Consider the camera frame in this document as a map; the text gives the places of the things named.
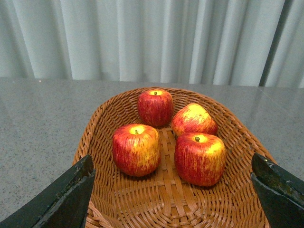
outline apple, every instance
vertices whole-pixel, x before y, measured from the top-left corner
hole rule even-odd
[[[214,135],[185,133],[177,138],[174,155],[178,175],[191,184],[212,186],[223,175],[226,149]]]
[[[144,124],[127,124],[113,134],[113,160],[124,173],[141,177],[161,162],[161,141],[157,130]]]
[[[142,92],[138,97],[137,110],[140,118],[153,127],[170,123],[173,116],[173,98],[165,90]]]
[[[216,135],[218,125],[199,104],[191,103],[180,109],[172,119],[171,128],[177,137],[187,132]]]

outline basket bottom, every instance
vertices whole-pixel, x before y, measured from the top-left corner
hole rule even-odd
[[[172,129],[167,127],[158,131],[162,143],[158,169],[142,178],[130,177],[120,171],[115,176],[115,206],[118,220],[124,227],[237,227],[237,214],[243,214],[241,225],[247,222],[246,227],[260,223],[258,219],[263,220],[249,175],[247,180],[241,180],[247,185],[245,188],[241,188],[244,183],[230,186],[238,174],[231,164],[235,158],[227,159],[224,175],[216,185],[208,188],[191,185],[181,180],[175,169],[176,141]],[[247,202],[236,207],[237,197],[242,194],[247,195]],[[235,208],[244,212],[234,213]]]

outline gray countertop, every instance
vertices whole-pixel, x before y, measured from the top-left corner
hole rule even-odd
[[[0,221],[71,167],[99,105],[147,86],[212,97],[240,119],[280,166],[304,180],[304,89],[0,78]]]

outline wicker basket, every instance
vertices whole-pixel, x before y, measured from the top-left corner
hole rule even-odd
[[[142,123],[137,113],[139,88],[112,97],[93,114],[74,157],[93,157],[96,178],[86,227],[269,227],[250,180],[254,152],[274,161],[258,139],[222,104],[204,95],[174,88],[174,114],[189,103],[202,105],[218,124],[227,148],[220,182],[204,188],[181,180],[174,167],[175,138],[170,126],[158,128],[162,159],[152,174],[135,178],[121,173],[112,159],[112,135],[124,124]]]

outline granite countertop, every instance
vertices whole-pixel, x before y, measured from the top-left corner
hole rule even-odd
[[[192,90],[230,109],[304,180],[304,89],[0,78],[0,221],[68,170],[99,105],[148,86]]]

